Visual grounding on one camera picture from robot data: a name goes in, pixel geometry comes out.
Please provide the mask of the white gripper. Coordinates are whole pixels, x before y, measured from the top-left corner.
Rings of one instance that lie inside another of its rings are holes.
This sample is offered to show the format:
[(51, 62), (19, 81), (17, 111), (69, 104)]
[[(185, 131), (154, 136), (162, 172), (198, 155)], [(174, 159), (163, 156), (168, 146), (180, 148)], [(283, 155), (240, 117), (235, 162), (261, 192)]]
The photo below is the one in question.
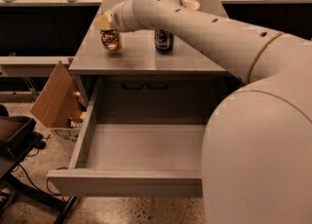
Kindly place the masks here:
[(115, 28), (121, 32), (129, 32), (129, 19), (131, 18), (131, 2), (124, 1), (116, 4), (110, 12), (105, 12), (95, 19), (97, 30), (111, 30), (113, 23)]

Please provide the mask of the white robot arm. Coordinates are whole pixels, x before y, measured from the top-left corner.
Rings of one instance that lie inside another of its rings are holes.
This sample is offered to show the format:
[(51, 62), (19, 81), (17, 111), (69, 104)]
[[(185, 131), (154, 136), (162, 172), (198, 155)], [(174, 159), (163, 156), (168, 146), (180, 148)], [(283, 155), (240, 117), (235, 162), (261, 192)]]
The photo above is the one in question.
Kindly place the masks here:
[(312, 224), (312, 45), (186, 8), (128, 0), (100, 30), (171, 31), (243, 82), (214, 111), (202, 148), (207, 224)]

